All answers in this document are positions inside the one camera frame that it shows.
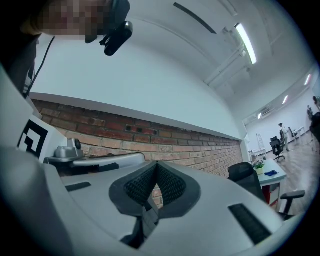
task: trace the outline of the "brick wall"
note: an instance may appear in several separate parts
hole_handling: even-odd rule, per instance
[[[222,177],[229,176],[229,166],[243,161],[237,140],[46,101],[33,103],[44,122],[79,139],[87,156],[142,152],[146,161],[169,161]],[[152,195],[161,207],[158,187]]]

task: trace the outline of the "floor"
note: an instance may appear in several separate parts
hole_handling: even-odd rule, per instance
[[[320,149],[318,141],[313,140],[310,132],[302,136],[303,143],[288,144],[290,152],[284,150],[285,159],[279,160],[279,165],[286,172],[284,193],[295,190],[305,190],[303,198],[294,199],[289,214],[297,215],[305,212],[315,197],[320,178]],[[267,153],[267,159],[274,159],[272,152]]]

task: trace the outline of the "camera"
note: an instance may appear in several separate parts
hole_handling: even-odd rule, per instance
[[[117,29],[100,41],[100,45],[104,46],[104,54],[113,56],[132,34],[133,24],[130,21],[123,22]]]

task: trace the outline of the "armrest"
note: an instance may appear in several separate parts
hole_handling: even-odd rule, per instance
[[[294,192],[289,192],[289,193],[285,193],[283,194],[280,199],[296,199],[296,198],[303,198],[306,194],[306,191],[304,190],[298,190],[298,191],[294,191]]]

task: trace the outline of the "white wall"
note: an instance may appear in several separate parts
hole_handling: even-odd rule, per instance
[[[280,123],[283,123],[286,128],[290,127],[292,131],[303,126],[307,132],[311,125],[307,114],[307,106],[309,105],[312,108],[314,114],[318,112],[312,99],[313,96],[313,90],[309,88],[299,98],[278,112],[271,114],[265,119],[256,120],[247,125],[246,129],[250,139],[250,143],[247,145],[248,150],[256,150],[259,148],[257,133],[261,133],[266,150],[271,151],[270,139],[275,136],[280,138]],[[288,142],[293,139],[291,134],[289,134]]]
[[[226,103],[195,74],[129,41],[108,57],[98,42],[56,39],[31,97],[242,139]]]

